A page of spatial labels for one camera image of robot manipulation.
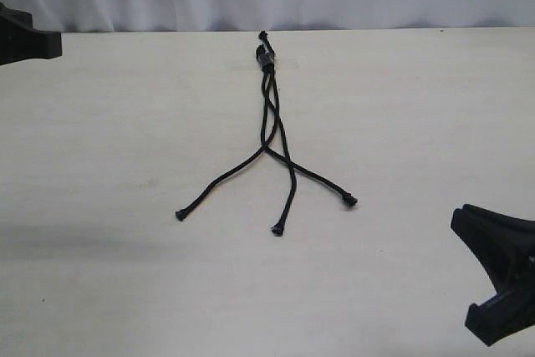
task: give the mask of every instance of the white tabletop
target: white tabletop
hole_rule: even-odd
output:
[[[451,231],[469,202],[535,219],[535,29],[271,33],[292,157],[263,156],[255,33],[64,35],[0,68],[0,355],[508,356]]]

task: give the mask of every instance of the table surface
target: table surface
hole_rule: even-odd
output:
[[[493,295],[451,231],[535,219],[535,29],[276,32],[293,159],[263,156],[256,33],[66,34],[0,68],[1,356],[508,356],[464,328]]]

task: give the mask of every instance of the white table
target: white table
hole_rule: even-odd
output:
[[[535,29],[271,33],[298,177],[259,147],[256,33],[67,34],[0,68],[0,355],[508,356],[464,328],[493,295],[449,228],[535,219]]]

